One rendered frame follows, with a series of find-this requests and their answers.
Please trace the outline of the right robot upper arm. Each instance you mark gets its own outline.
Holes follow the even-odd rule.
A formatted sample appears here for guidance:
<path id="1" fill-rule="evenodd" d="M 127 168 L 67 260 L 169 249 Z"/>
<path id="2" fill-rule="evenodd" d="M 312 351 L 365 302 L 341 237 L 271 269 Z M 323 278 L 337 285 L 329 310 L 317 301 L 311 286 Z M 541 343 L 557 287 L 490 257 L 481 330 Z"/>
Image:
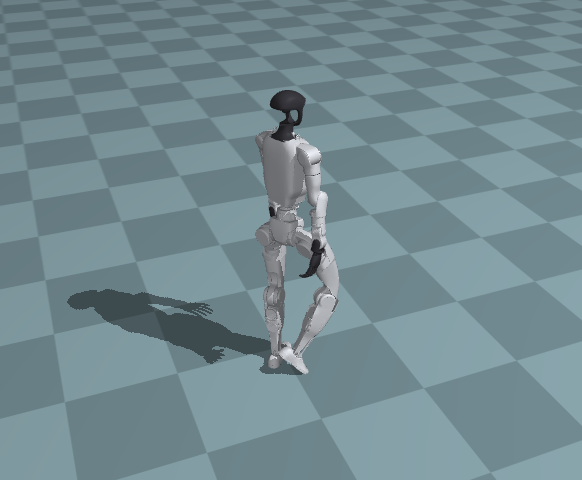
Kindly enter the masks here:
<path id="1" fill-rule="evenodd" d="M 321 186 L 321 153 L 317 147 L 303 143 L 296 146 L 299 164 L 303 167 L 307 188 L 307 201 L 316 207 Z M 325 192 L 324 192 L 325 193 Z M 328 195 L 327 195 L 328 196 Z"/>

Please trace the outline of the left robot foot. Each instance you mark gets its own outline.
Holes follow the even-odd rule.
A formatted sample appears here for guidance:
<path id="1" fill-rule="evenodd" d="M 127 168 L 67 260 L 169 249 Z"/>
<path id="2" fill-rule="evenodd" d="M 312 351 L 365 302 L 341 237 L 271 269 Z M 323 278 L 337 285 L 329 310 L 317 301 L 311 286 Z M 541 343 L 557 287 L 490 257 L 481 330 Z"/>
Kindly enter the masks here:
<path id="1" fill-rule="evenodd" d="M 291 347 L 291 343 L 290 342 L 281 342 L 281 349 L 283 347 L 289 346 Z M 276 355 L 276 350 L 274 351 L 274 355 L 270 354 L 269 358 L 268 358 L 268 367 L 270 368 L 278 368 L 282 362 L 283 358 L 280 355 Z"/>

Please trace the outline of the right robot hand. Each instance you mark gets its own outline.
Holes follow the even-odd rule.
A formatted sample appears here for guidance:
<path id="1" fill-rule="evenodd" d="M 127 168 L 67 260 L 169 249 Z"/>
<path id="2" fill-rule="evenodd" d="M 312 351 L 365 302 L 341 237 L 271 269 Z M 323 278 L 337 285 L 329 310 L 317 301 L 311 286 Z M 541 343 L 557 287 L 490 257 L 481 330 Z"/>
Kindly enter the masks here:
<path id="1" fill-rule="evenodd" d="M 299 275 L 302 278 L 307 278 L 312 276 L 316 271 L 318 266 L 320 265 L 321 262 L 321 253 L 324 252 L 324 248 L 320 249 L 320 241 L 315 239 L 312 242 L 312 247 L 311 247 L 311 251 L 313 252 L 312 258 L 310 260 L 310 264 L 309 264 L 309 268 L 307 270 L 307 272 L 303 275 Z"/>

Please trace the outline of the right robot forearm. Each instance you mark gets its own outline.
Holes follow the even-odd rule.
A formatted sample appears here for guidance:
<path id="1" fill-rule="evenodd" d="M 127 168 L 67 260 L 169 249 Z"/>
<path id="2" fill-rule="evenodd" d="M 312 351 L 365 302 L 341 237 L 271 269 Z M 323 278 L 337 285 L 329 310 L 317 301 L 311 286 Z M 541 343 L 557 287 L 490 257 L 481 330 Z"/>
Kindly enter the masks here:
<path id="1" fill-rule="evenodd" d="M 322 192 L 319 194 L 317 198 L 316 208 L 310 210 L 310 217 L 311 217 L 311 234 L 312 240 L 317 239 L 320 241 L 320 249 L 324 248 L 327 244 L 327 240 L 325 237 L 326 234 L 326 223 L 325 223 L 325 216 L 326 216 L 326 209 L 328 203 L 328 196 L 326 193 Z"/>

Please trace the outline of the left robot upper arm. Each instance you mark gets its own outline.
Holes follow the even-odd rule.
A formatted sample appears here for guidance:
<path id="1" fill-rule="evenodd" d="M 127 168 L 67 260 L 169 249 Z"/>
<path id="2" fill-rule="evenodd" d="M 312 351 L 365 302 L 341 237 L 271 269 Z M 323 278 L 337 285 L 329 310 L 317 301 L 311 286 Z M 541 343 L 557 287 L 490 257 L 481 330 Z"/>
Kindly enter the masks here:
<path id="1" fill-rule="evenodd" d="M 263 165 L 263 151 L 262 151 L 263 139 L 264 139 L 265 135 L 270 131 L 273 131 L 273 130 L 271 130 L 271 129 L 266 130 L 266 131 L 264 131 L 256 136 L 256 144 L 260 150 L 262 165 Z"/>

